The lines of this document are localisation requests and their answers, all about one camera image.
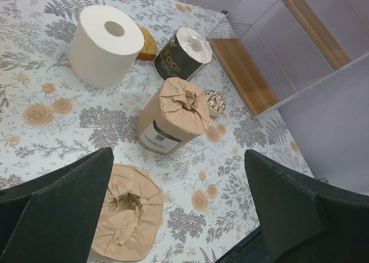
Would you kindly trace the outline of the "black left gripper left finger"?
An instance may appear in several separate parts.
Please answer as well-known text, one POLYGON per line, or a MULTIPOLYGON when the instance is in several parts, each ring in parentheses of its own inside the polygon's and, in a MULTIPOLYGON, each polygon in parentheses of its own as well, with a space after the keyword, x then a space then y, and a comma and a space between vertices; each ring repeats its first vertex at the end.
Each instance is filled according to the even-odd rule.
POLYGON ((1 190, 1 262, 87 262, 113 162, 101 148, 1 190))

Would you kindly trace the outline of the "large white paper towel roll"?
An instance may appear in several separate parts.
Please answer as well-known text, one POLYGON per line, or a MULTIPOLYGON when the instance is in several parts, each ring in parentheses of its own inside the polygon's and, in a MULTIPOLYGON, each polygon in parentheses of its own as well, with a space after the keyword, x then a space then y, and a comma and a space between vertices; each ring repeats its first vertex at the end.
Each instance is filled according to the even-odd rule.
POLYGON ((119 85, 144 46, 139 26, 107 5, 82 9, 68 60, 77 77, 95 88, 119 85))

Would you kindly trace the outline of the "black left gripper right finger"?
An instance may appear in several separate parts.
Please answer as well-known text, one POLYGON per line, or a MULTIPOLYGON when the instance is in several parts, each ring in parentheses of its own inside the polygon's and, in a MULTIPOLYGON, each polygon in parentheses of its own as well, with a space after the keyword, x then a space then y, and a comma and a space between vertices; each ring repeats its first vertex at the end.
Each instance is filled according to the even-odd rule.
POLYGON ((368 196, 323 183, 254 150, 244 167, 274 262, 368 262, 368 196))

